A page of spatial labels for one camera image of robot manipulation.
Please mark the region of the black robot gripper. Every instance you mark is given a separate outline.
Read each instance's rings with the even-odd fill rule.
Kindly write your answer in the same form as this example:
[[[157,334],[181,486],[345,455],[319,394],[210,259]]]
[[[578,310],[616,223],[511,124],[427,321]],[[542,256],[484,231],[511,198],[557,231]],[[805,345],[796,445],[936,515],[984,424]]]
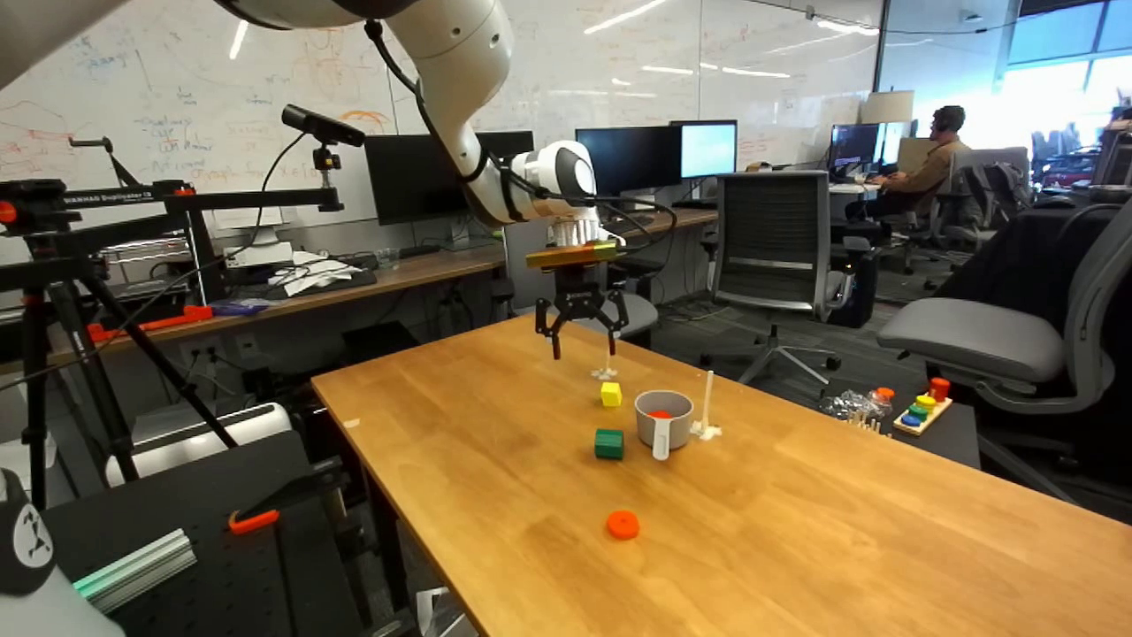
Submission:
[[[621,351],[621,336],[631,325],[625,297],[604,301],[603,282],[589,264],[567,264],[557,272],[557,308],[548,301],[536,303],[536,334],[551,343],[551,356],[562,356],[558,328],[562,321],[595,319],[604,325],[610,355]]]

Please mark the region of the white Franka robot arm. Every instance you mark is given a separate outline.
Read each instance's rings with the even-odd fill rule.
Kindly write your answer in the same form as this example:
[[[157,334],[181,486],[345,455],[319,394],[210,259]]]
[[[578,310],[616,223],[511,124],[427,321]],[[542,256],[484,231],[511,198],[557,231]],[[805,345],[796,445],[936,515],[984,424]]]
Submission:
[[[498,0],[215,0],[236,22],[269,30],[360,25],[387,68],[412,89],[414,106],[450,165],[464,181],[473,212],[490,226],[546,223],[557,269],[582,277],[600,256],[621,256],[625,240],[600,214],[600,176],[582,141],[551,141],[538,151],[493,160],[473,115],[498,97],[513,62],[513,28]],[[589,277],[558,282],[536,308],[536,328],[558,340],[567,321],[600,321],[616,343],[631,321],[625,301]]]

